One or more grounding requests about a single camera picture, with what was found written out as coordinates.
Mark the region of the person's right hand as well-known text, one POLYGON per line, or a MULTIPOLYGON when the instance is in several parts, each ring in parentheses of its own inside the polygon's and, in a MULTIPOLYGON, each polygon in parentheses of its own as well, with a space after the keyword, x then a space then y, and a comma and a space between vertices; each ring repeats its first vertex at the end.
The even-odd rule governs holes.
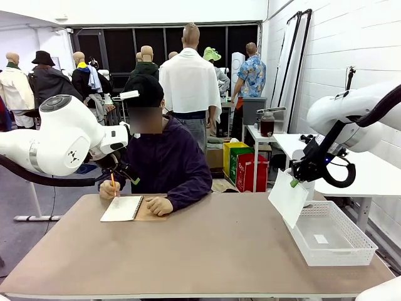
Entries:
POLYGON ((120 183, 112 180, 105 180, 100 184, 99 195, 102 199, 112 200, 120 195, 120 183))

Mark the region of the person's left hand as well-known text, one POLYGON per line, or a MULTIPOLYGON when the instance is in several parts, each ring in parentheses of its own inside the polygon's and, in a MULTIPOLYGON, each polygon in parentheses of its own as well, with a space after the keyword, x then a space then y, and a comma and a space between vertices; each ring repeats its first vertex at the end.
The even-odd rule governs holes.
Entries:
POLYGON ((172 203, 167 198, 154 196, 144 200, 147 203, 147 209, 156 216, 164 216, 174 210, 172 203))

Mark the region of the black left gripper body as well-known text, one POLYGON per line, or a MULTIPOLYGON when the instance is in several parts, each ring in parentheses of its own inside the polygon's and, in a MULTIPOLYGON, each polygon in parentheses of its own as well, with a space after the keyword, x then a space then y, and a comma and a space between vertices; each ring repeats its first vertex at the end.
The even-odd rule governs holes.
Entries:
POLYGON ((95 163, 102 172, 122 172, 125 170, 121 153, 107 154, 105 157, 96 160, 95 163))

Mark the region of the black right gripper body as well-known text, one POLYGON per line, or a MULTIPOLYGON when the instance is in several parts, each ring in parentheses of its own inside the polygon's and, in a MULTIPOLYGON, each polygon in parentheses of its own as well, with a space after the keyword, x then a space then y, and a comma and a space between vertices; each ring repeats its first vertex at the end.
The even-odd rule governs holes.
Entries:
POLYGON ((319 144, 316 138, 312 138, 303 149, 304 156, 298 160, 292 160, 292 173, 300 182, 312 182, 322 177, 321 170, 325 167, 327 150, 323 143, 319 144))

